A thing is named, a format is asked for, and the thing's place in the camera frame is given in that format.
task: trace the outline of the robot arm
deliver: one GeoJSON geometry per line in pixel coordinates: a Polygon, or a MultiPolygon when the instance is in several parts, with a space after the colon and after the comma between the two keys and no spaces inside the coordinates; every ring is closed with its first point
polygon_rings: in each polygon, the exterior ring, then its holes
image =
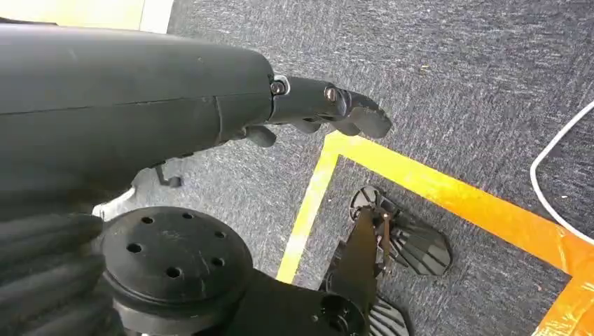
{"type": "Polygon", "coordinates": [[[383,137],[391,123],[375,102],[332,83],[275,75],[256,52],[174,36],[0,24],[0,46],[2,335],[117,335],[112,298],[126,326],[154,335],[366,333],[376,275],[369,220],[345,248],[351,261],[341,262],[329,295],[253,270],[241,239],[201,213],[149,208],[116,219],[111,234],[88,213],[168,158],[233,139],[271,146],[267,124],[314,132],[331,123],[383,137]],[[212,231],[191,257],[225,258],[174,265],[173,251],[197,244],[172,244],[148,261],[130,259],[171,243],[154,240],[164,237],[151,235],[157,223],[184,230],[177,223],[191,220],[212,231]],[[217,239],[231,243],[216,250],[217,239]]]}
{"type": "Polygon", "coordinates": [[[275,76],[240,48],[38,24],[0,24],[0,45],[0,220],[88,212],[139,170],[228,140],[271,146],[266,124],[372,137],[391,126],[369,98],[275,76]]]}

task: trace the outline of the gray carpet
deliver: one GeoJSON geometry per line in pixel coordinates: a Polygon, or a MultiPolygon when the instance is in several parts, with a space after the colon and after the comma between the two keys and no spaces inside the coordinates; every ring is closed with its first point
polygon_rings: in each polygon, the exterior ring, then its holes
{"type": "MultiPolygon", "coordinates": [[[[594,99],[592,1],[176,0],[169,33],[257,50],[278,73],[368,94],[394,122],[383,146],[545,217],[530,186],[530,163],[594,99]]],[[[594,115],[585,117],[539,172],[551,204],[590,236],[593,126],[594,115]]],[[[179,190],[158,186],[154,172],[143,171],[138,195],[119,211],[167,204],[207,212],[235,228],[257,268],[275,275],[330,129],[274,130],[278,143],[269,149],[239,141],[170,162],[166,174],[185,178],[179,190]]],[[[569,279],[343,160],[297,284],[317,287],[337,239],[350,228],[347,200],[367,183],[383,187],[452,244],[454,264],[445,277],[394,268],[381,281],[417,336],[529,335],[569,279]]]]}

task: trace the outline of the orange tape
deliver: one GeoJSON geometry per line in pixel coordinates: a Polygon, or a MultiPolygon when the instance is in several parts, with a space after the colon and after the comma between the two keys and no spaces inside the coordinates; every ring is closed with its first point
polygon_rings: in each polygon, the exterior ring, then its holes
{"type": "Polygon", "coordinates": [[[594,263],[574,276],[533,336],[594,335],[594,263]]]}

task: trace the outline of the black disc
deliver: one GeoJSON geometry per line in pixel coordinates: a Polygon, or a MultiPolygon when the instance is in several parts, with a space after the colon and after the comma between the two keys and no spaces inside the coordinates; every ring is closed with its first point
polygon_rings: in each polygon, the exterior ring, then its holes
{"type": "Polygon", "coordinates": [[[211,216],[162,206],[125,213],[109,224],[104,278],[126,328],[150,335],[196,333],[225,319],[247,287],[253,271],[247,246],[211,216]]]}
{"type": "Polygon", "coordinates": [[[371,185],[359,189],[352,197],[349,203],[349,217],[355,221],[362,207],[371,207],[376,209],[381,203],[381,192],[371,185]]]}

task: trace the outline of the mounting hole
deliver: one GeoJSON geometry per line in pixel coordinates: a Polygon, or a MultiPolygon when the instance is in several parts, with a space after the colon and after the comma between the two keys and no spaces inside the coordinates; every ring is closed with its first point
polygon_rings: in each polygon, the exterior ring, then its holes
{"type": "Polygon", "coordinates": [[[126,249],[132,253],[138,253],[138,252],[142,251],[142,246],[140,246],[136,243],[131,243],[131,244],[128,244],[128,246],[126,246],[126,249]]]}
{"type": "Polygon", "coordinates": [[[177,267],[169,267],[165,270],[165,273],[169,278],[175,279],[181,275],[181,269],[177,267]]]}
{"type": "Polygon", "coordinates": [[[223,258],[212,258],[210,263],[217,267],[223,267],[225,265],[225,260],[223,258]]]}

